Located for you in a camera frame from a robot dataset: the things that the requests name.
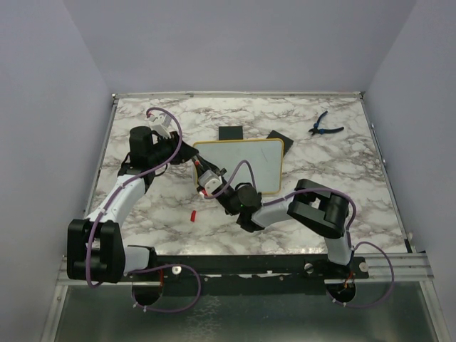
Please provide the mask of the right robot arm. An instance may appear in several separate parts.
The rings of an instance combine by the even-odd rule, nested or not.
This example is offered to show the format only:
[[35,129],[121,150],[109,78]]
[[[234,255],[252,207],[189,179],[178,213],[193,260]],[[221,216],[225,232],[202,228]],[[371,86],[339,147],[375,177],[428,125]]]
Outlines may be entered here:
[[243,230],[258,232],[293,219],[325,239],[327,269],[332,277],[342,279],[352,272],[349,228],[356,217],[356,205],[348,195],[302,179],[293,192],[265,202],[256,188],[252,166],[246,160],[239,162],[233,173],[237,174],[246,165],[251,180],[235,187],[231,186],[233,176],[226,180],[225,171],[201,155],[195,155],[191,161],[197,175],[197,191],[206,200],[217,200],[225,214],[236,216]]

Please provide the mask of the red marker cap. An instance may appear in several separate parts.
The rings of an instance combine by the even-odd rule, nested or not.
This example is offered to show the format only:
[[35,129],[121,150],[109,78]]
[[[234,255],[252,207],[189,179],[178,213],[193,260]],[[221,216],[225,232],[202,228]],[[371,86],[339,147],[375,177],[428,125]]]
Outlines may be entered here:
[[191,213],[191,217],[190,217],[191,222],[195,222],[196,215],[197,215],[197,211],[193,210],[192,213]]

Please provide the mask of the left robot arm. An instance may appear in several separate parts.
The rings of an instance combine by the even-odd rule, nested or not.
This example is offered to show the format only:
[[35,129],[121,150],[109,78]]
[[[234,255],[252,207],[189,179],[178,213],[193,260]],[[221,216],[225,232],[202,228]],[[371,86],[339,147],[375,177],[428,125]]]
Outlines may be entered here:
[[74,219],[67,233],[67,275],[90,286],[117,283],[133,272],[149,281],[157,273],[151,247],[125,246],[121,227],[136,203],[147,193],[156,171],[181,165],[198,154],[176,131],[159,136],[147,126],[130,130],[130,151],[121,164],[114,188],[84,219]]

